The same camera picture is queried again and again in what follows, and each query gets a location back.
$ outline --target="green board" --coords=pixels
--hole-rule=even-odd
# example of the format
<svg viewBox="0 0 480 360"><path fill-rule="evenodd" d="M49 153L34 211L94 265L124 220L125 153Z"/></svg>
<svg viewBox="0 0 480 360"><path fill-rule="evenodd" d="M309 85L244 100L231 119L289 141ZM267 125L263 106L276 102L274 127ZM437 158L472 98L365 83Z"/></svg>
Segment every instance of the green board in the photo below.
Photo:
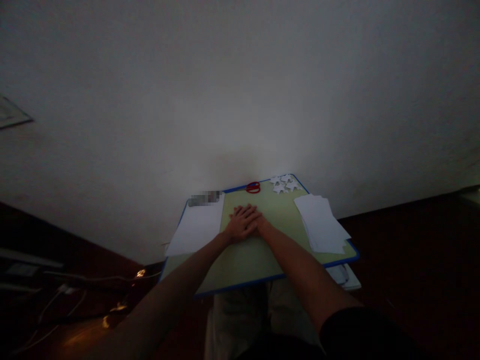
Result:
<svg viewBox="0 0 480 360"><path fill-rule="evenodd" d="M223 231L230 221L234 207L248 204L257 205L258 210L277 229L294 239L301 247L310 252L320 263L337 265L356 259L357 251L346 242L343 247L345 254L312 252L309 238L302 222L294 199L308 192L304 189L289 193L273 192L274 185L269 181L260 183L261 191L250 194L239 190L225 194L220 231ZM161 274L161 279L170 274L192 254L170 256ZM208 295L231 290L249 283L268 281L272 277L281 277L282 269L275 260L268 245L261 238L249 238L244 242L230 245L213 263L205 280L200 285L197 294Z"/></svg>

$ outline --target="person's legs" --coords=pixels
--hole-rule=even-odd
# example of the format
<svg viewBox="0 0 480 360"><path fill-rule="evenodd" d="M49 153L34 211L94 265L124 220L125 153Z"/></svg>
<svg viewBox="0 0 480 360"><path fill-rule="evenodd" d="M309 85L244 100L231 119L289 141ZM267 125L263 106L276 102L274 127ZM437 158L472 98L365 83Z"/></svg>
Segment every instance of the person's legs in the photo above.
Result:
<svg viewBox="0 0 480 360"><path fill-rule="evenodd" d="M266 315L262 299L265 287L258 285L214 296L215 359L235 359L259 337Z"/></svg>
<svg viewBox="0 0 480 360"><path fill-rule="evenodd" d="M266 283L268 294L268 317L274 334L293 336L308 344L320 346L309 316L300 304L288 279Z"/></svg>

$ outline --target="blue board edge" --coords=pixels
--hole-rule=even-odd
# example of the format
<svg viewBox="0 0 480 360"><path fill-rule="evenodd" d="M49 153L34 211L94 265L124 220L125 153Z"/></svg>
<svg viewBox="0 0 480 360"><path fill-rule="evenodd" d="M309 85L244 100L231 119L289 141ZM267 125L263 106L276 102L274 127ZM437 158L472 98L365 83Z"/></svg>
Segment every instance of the blue board edge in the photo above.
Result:
<svg viewBox="0 0 480 360"><path fill-rule="evenodd" d="M302 184L302 182L298 179L298 177L291 173L290 175L293 175L293 177L298 181L298 183L301 185L301 187L307 192L307 194L310 194L310 192L307 190L307 188ZM259 181L259 183L263 183L265 181L268 181L270 180L269 178L268 179L265 179L265 180L262 180L262 181ZM237 190L241 190L241 189L245 189L247 187L247 185L243 185L243 186L238 186L238 187L233 187L233 188L230 188L230 189L227 189L227 190L224 190L223 192L225 194L228 194L228 193L233 193ZM180 225L180 222L182 221L182 218L184 216L184 213L185 213L185 209L187 208L187 204L188 204L188 200L186 201L185 203L185 206L183 207L183 211L181 212L181 216L180 216L180 220L178 221L178 224L176 225L176 227L178 228L179 225ZM346 258L346 259L342 259L342 260L337 260L337 261L332 261L332 262L327 262L325 264L322 264L324 268L331 268L331 267L334 267L334 266L337 266L337 265L342 265L342 264L348 264L348 263L353 263L355 261L357 261L359 258L360 258L360 253L359 251L357 250L357 248L352 244L352 242L350 241L350 239L347 239L346 240L351 248L355 251L355 256L353 257L349 257L349 258ZM168 261L168 257L165 259L165 262L163 263L163 266L161 267L161 274L160 274L160 277L158 278L158 283L162 280L162 277L164 275L164 269L165 269L165 266L167 265L167 261ZM204 298L204 297L207 297L207 296L210 296L210 295L214 295L214 294L218 294L218 293L223 293L223 292L227 292L227 291L230 291L230 290L235 290L235 289L238 289L238 288L243 288L245 286L249 286L249 285L254 285L254 284L258 284L258 283L264 283L264 282L268 282L268 281L273 281L273 280L277 280L277 279L283 279L285 278L285 274L284 273L281 273L281 274L278 274L278 275L273 275L273 276L269 276L269 277L263 277L261 279L257 279L257 280L253 280L253 281L248 281L248 282L242 282L242 283L239 283L239 284L236 284L236 285L232 285L232 286L227 286L227 287L222 287L222 288L219 288L219 289L215 289L215 290L210 290L210 291L205 291L205 292L201 292L201 293L198 293L198 294L195 294L193 296L194 299L198 299L198 298Z"/></svg>

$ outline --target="white paper star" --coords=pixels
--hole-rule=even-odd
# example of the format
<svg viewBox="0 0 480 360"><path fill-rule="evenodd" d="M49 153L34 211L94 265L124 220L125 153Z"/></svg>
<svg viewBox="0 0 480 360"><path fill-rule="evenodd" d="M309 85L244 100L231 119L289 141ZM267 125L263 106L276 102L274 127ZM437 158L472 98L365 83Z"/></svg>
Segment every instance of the white paper star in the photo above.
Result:
<svg viewBox="0 0 480 360"><path fill-rule="evenodd" d="M285 185L283 185L282 183L279 184L279 185L276 185L276 186L273 188L273 191L276 192L277 194L280 194L281 192L284 192L284 193L288 193L288 192L289 192L287 189L285 189Z"/></svg>
<svg viewBox="0 0 480 360"><path fill-rule="evenodd" d="M294 189L298 189L298 190L301 190L302 188L300 187L300 184L296 181L293 181L291 183L289 183L287 186L287 188L289 188L291 190L291 192L294 191Z"/></svg>
<svg viewBox="0 0 480 360"><path fill-rule="evenodd" d="M282 180L282 181L284 181L284 182L286 182L286 183L288 183L290 180L293 181L292 178L290 177L290 174L287 174L287 175L282 176L282 177L280 178L280 180Z"/></svg>
<svg viewBox="0 0 480 360"><path fill-rule="evenodd" d="M280 178L279 178L278 176L272 177L272 178L270 179L270 182L271 182L273 185L277 185L277 183L280 183L280 184L281 184L280 181L281 181L281 180L280 180Z"/></svg>

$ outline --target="red object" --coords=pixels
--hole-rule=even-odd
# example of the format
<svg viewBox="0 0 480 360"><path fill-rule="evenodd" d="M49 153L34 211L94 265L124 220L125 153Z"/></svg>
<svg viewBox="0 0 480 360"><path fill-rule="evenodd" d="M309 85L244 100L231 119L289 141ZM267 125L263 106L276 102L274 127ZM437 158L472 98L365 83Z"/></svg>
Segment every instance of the red object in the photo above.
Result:
<svg viewBox="0 0 480 360"><path fill-rule="evenodd" d="M260 183L258 181L251 182L246 186L246 192L250 194L257 194L260 192Z"/></svg>

